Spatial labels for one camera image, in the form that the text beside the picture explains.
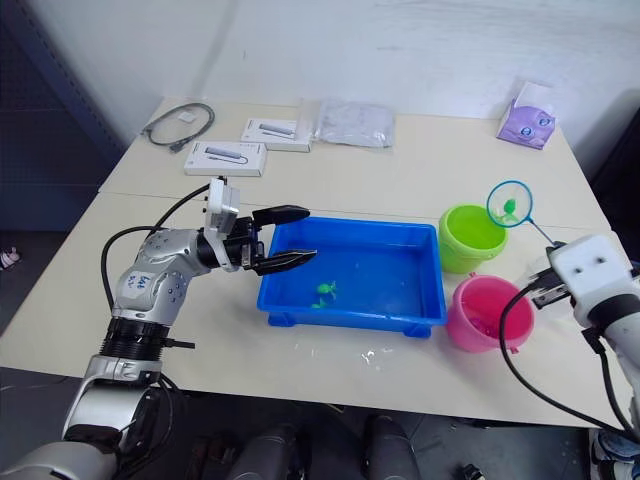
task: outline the electrical cord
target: electrical cord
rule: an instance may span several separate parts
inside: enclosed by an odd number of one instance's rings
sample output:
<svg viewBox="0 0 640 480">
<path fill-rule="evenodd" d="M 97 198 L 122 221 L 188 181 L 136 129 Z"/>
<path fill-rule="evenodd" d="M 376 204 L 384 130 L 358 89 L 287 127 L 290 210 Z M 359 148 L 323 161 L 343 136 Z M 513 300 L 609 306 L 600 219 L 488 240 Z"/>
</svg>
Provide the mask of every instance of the electrical cord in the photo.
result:
<svg viewBox="0 0 640 480">
<path fill-rule="evenodd" d="M 143 226 L 143 227 L 131 227 L 125 228 L 124 230 L 120 230 L 118 233 L 113 235 L 107 243 L 102 247 L 102 255 L 100 256 L 100 275 L 102 276 L 102 286 L 104 287 L 104 293 L 107 296 L 107 302 L 109 303 L 109 309 L 113 309 L 113 294 L 111 293 L 111 286 L 109 285 L 109 277 L 107 276 L 107 257 L 109 255 L 109 249 L 111 245 L 118 240 L 120 237 L 123 237 L 129 233 L 140 232 L 144 230 L 151 230 L 155 232 L 156 230 L 160 230 L 158 226 Z"/>
<path fill-rule="evenodd" d="M 162 225 L 164 224 L 164 222 L 167 221 L 167 219 L 173 215 L 175 213 L 176 210 L 178 210 L 181 206 L 183 206 L 185 203 L 187 203 L 189 200 L 192 200 L 193 198 L 197 197 L 198 195 L 200 195 L 201 193 L 206 192 L 207 190 L 209 190 L 209 184 L 207 183 L 206 185 L 201 186 L 200 188 L 197 188 L 196 190 L 194 190 L 193 192 L 191 192 L 190 194 L 188 194 L 186 197 L 181 198 L 180 200 L 178 200 L 169 210 L 167 210 L 165 212 L 164 215 L 162 215 L 162 217 L 160 217 L 160 219 L 156 222 L 155 224 L 155 229 L 159 230 Z"/>
<path fill-rule="evenodd" d="M 160 386 L 160 388 L 162 389 L 165 398 L 167 400 L 167 408 L 168 408 L 168 421 L 167 421 L 167 428 L 165 429 L 162 438 L 158 441 L 158 443 L 153 446 L 151 449 L 149 449 L 149 451 L 142 457 L 135 459 L 133 461 L 131 461 L 128 464 L 124 464 L 120 469 L 118 474 L 114 477 L 116 479 L 119 478 L 130 478 L 133 475 L 135 475 L 136 473 L 138 473 L 140 470 L 142 470 L 143 468 L 147 467 L 148 465 L 150 465 L 151 463 L 155 462 L 156 460 L 158 460 L 158 458 L 160 458 L 161 456 L 163 456 L 167 450 L 169 448 L 171 448 L 173 445 L 170 443 L 171 437 L 174 433 L 174 424 L 175 424 L 175 407 L 173 404 L 173 399 L 171 398 L 171 392 L 169 390 L 169 384 L 165 381 L 165 379 L 168 379 L 168 377 L 164 374 L 160 375 L 160 378 L 158 379 L 158 385 Z M 182 395 L 182 392 L 180 392 L 179 389 L 174 390 L 174 393 L 178 393 L 180 395 Z"/>
<path fill-rule="evenodd" d="M 613 382 L 611 382 L 611 371 L 609 370 L 609 359 L 607 358 L 607 353 L 604 350 L 604 347 L 602 348 L 602 351 L 598 353 L 598 356 L 600 357 L 600 363 L 602 365 L 602 379 L 604 380 L 604 388 L 607 392 L 607 399 L 609 400 L 609 405 L 611 405 L 611 410 L 613 410 L 614 415 L 616 416 L 616 418 L 618 419 L 618 421 L 620 422 L 624 430 L 626 432 L 632 433 L 634 436 L 634 441 L 636 443 L 640 443 L 638 442 L 638 440 L 640 439 L 635 434 L 633 427 L 631 426 L 627 418 L 622 413 L 622 410 L 620 409 L 620 405 L 618 404 L 618 400 L 616 399 L 616 393 L 613 389 Z"/>
<path fill-rule="evenodd" d="M 158 125 L 158 123 L 162 122 L 167 117 L 171 116 L 172 114 L 174 114 L 176 112 L 179 112 L 181 110 L 186 110 L 188 108 L 194 108 L 194 107 L 203 109 L 209 115 L 209 119 L 200 128 L 200 130 L 198 130 L 196 133 L 194 133 L 192 135 L 189 135 L 189 136 L 184 137 L 184 138 L 180 138 L 178 140 L 174 140 L 172 142 L 159 142 L 159 141 L 153 139 L 153 129 Z M 156 118 L 155 120 L 151 121 L 148 125 L 146 125 L 142 129 L 141 134 L 142 135 L 146 135 L 147 138 L 149 139 L 149 141 L 151 143 L 153 143 L 154 145 L 159 145 L 161 147 L 169 147 L 169 150 L 171 150 L 171 152 L 177 153 L 180 150 L 182 150 L 184 148 L 184 146 L 187 143 L 189 143 L 191 140 L 193 140 L 194 138 L 199 137 L 204 132 L 206 132 L 211 127 L 211 125 L 213 125 L 213 122 L 214 122 L 215 119 L 216 119 L 216 114 L 215 114 L 215 112 L 213 111 L 213 109 L 209 105 L 205 105 L 204 103 L 199 103 L 199 102 L 187 103 L 185 105 L 180 105 L 179 107 L 172 108 L 168 112 L 160 115 L 158 118 Z"/>
<path fill-rule="evenodd" d="M 171 390 L 173 390 L 178 395 L 178 398 L 180 399 L 180 405 L 182 406 L 182 409 L 184 410 L 183 413 L 186 413 L 187 412 L 187 399 L 185 398 L 184 393 L 182 392 L 182 390 L 180 390 L 180 388 L 175 383 L 173 383 L 173 381 L 169 377 L 167 377 L 164 373 L 160 374 L 160 378 L 164 382 L 166 382 L 171 387 Z"/>
<path fill-rule="evenodd" d="M 582 412 L 578 412 L 577 410 L 574 410 L 570 407 L 567 407 L 566 405 L 554 400 L 553 398 L 545 395 L 544 393 L 542 393 L 540 390 L 538 390 L 537 388 L 535 388 L 533 385 L 531 385 L 523 376 L 522 374 L 518 371 L 518 369 L 515 367 L 515 365 L 513 364 L 513 362 L 511 361 L 511 358 L 509 356 L 509 353 L 507 351 L 507 342 L 506 342 L 506 337 L 505 337 L 505 330 L 506 330 L 506 325 L 507 325 L 507 316 L 509 315 L 509 312 L 513 309 L 513 307 L 515 307 L 515 305 L 527 294 L 529 293 L 531 290 L 534 290 L 535 288 L 537 288 L 535 286 L 535 283 L 529 284 L 526 287 L 524 287 L 522 290 L 520 290 L 510 301 L 509 303 L 507 303 L 507 305 L 504 307 L 504 309 L 502 310 L 502 314 L 500 315 L 500 331 L 499 331 L 499 340 L 500 340 L 500 351 L 502 352 L 502 357 L 504 358 L 504 361 L 506 362 L 507 366 L 509 367 L 509 370 L 511 370 L 511 373 L 513 373 L 513 375 L 518 379 L 518 381 L 524 385 L 531 393 L 533 393 L 534 395 L 536 395 L 537 397 L 541 398 L 542 400 L 544 400 L 545 402 L 549 403 L 550 405 L 553 405 L 554 407 L 562 410 L 565 413 L 568 413 L 570 415 L 573 415 L 574 417 L 579 418 L 580 420 L 583 420 L 585 422 L 591 423 L 593 425 L 596 425 L 598 427 L 600 427 L 603 430 L 607 430 L 611 433 L 614 433 L 615 435 L 620 435 L 621 437 L 626 438 L 627 440 L 630 440 L 632 442 L 636 442 L 636 438 L 635 435 L 632 432 L 627 432 L 625 430 L 620 430 L 618 428 L 615 428 L 605 422 L 602 422 L 596 418 L 590 417 L 589 415 L 586 415 Z"/>
</svg>

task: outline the product box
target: product box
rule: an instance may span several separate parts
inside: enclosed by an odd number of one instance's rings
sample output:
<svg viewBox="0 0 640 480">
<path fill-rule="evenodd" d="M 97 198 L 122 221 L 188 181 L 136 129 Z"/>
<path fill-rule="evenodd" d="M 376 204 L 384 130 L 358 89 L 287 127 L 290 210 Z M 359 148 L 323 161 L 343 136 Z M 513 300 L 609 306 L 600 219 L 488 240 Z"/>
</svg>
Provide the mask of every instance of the product box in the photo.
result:
<svg viewBox="0 0 640 480">
<path fill-rule="evenodd" d="M 260 177 L 267 149 L 262 143 L 196 142 L 184 164 L 187 175 Z"/>
<path fill-rule="evenodd" d="M 542 150 L 555 130 L 549 87 L 527 82 L 511 101 L 498 127 L 497 138 Z"/>
<path fill-rule="evenodd" d="M 267 150 L 309 152 L 311 131 L 299 132 L 295 120 L 250 118 L 242 134 L 243 142 L 264 143 Z"/>
</svg>

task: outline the blue plastic tray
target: blue plastic tray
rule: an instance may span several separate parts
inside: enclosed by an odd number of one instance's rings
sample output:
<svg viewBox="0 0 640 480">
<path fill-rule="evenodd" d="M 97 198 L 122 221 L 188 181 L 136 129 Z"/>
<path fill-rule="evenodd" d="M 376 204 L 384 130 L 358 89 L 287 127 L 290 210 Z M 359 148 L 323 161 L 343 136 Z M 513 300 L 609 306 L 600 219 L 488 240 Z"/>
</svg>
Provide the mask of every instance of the blue plastic tray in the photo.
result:
<svg viewBox="0 0 640 480">
<path fill-rule="evenodd" d="M 370 328 L 427 338 L 433 325 L 447 322 L 431 225 L 309 217 L 276 227 L 271 254 L 293 248 L 318 254 L 263 278 L 258 308 L 269 312 L 270 325 Z M 318 293 L 319 285 L 334 282 L 333 294 Z"/>
</svg>

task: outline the clear plastic bag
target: clear plastic bag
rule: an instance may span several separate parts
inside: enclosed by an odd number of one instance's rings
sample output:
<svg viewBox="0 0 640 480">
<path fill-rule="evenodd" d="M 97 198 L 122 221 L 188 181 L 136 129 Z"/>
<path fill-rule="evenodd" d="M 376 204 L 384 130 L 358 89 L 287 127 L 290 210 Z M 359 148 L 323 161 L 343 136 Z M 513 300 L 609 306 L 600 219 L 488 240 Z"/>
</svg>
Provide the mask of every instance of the clear plastic bag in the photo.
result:
<svg viewBox="0 0 640 480">
<path fill-rule="evenodd" d="M 380 105 L 327 99 L 319 108 L 315 138 L 361 147 L 391 147 L 394 112 Z"/>
</svg>

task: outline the white box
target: white box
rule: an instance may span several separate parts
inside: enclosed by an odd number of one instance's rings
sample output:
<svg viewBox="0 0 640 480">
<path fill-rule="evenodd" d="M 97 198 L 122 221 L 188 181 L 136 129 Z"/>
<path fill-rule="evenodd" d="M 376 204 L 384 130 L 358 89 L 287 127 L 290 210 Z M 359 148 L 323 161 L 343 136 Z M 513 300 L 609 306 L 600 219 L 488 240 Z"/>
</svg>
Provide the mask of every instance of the white box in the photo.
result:
<svg viewBox="0 0 640 480">
<path fill-rule="evenodd" d="M 295 120 L 250 118 L 242 134 L 243 142 L 264 143 L 267 150 L 309 152 L 311 131 L 298 132 Z"/>
<path fill-rule="evenodd" d="M 196 142 L 184 164 L 187 175 L 260 177 L 267 149 L 262 143 Z"/>
</svg>

